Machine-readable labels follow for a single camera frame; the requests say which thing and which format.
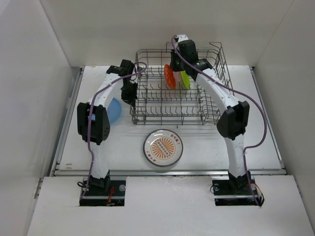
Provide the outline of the grey wire dish rack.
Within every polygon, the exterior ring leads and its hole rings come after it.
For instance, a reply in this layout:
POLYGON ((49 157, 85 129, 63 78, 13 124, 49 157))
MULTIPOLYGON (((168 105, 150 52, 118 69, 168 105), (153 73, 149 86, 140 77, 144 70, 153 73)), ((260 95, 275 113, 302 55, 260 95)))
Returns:
POLYGON ((137 100, 130 108, 131 120, 139 125, 208 125, 216 124, 221 114, 210 95, 193 79, 190 89, 176 80, 171 89, 164 77, 164 66, 171 62, 172 45, 163 49, 141 49, 136 62, 148 68, 136 80, 137 100))

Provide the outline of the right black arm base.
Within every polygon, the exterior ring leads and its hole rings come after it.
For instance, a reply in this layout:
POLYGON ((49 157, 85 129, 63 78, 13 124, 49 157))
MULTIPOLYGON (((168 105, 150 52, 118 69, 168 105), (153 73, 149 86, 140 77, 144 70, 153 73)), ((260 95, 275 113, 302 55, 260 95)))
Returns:
POLYGON ((245 186, 239 189, 232 189, 229 179, 212 179, 211 190, 214 194, 216 206, 259 206, 261 207, 265 198, 254 179, 251 185, 245 181, 245 186))

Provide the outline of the orange patterned plate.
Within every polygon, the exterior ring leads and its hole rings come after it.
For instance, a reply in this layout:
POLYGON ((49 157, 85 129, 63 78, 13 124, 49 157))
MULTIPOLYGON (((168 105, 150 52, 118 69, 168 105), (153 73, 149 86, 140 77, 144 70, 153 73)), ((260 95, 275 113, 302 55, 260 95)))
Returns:
POLYGON ((166 64, 164 66, 164 77, 165 77, 165 80, 166 80, 166 83, 168 84, 168 86, 171 89, 175 89, 176 88, 176 80, 175 80, 175 77, 173 75, 173 71, 172 71, 169 64, 166 64))

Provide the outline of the pink plastic plate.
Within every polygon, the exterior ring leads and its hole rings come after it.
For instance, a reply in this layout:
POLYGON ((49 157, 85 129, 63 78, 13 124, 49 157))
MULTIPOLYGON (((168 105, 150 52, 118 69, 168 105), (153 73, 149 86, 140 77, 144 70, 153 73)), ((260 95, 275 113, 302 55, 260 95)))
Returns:
POLYGON ((181 80, 181 73, 180 72, 173 72, 173 76, 177 81, 181 80))

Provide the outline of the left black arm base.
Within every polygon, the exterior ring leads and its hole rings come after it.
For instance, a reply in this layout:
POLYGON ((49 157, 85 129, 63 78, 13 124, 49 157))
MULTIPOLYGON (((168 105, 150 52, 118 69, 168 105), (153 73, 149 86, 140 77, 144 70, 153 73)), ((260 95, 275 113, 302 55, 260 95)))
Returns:
POLYGON ((90 185, 79 200, 81 207, 123 207, 126 180, 111 180, 108 189, 90 185))

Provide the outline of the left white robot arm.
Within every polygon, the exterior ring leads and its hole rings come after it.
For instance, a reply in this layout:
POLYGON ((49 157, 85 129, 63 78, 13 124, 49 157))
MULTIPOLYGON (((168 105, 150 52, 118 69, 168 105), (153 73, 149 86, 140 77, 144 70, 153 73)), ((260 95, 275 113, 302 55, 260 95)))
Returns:
POLYGON ((99 154, 101 143, 110 133, 108 108, 119 91, 121 100, 135 107, 137 83, 130 81, 135 75, 134 70, 135 64, 126 59, 119 66, 110 66, 98 91, 88 102, 80 102, 77 106, 78 134, 87 143, 92 158, 87 184, 93 186, 99 195, 105 195, 110 190, 109 168, 105 158, 99 154))

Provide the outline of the green plastic plate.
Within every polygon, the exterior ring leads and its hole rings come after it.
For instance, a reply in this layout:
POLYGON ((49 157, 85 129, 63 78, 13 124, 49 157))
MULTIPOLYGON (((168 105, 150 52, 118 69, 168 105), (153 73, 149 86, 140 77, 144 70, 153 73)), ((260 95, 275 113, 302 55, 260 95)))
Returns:
POLYGON ((189 75, 186 74, 185 71, 181 71, 181 79, 182 79, 183 86, 186 89, 190 89, 190 78, 189 78, 189 75))

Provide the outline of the blue plastic plate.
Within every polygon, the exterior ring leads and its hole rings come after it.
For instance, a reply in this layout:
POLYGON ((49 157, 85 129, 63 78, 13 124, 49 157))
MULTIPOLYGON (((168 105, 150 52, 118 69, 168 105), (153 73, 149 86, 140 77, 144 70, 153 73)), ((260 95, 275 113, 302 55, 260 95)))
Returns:
POLYGON ((122 106, 121 106, 120 101, 116 98, 113 98, 107 109, 109 123, 110 124, 115 123, 121 116, 121 113, 122 113, 122 106))

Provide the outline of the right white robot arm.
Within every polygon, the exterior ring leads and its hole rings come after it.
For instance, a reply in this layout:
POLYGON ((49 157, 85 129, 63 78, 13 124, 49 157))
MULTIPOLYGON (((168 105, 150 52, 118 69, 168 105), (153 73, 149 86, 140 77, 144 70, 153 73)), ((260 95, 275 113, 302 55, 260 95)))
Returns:
POLYGON ((195 42, 184 35, 174 36, 171 66, 181 69, 193 78, 210 95, 220 111, 217 130, 224 138, 228 160, 229 180, 232 193, 238 194, 246 188, 249 172, 243 160, 244 134, 249 118, 249 103, 241 102, 218 78, 214 68, 206 59, 199 59, 195 42))

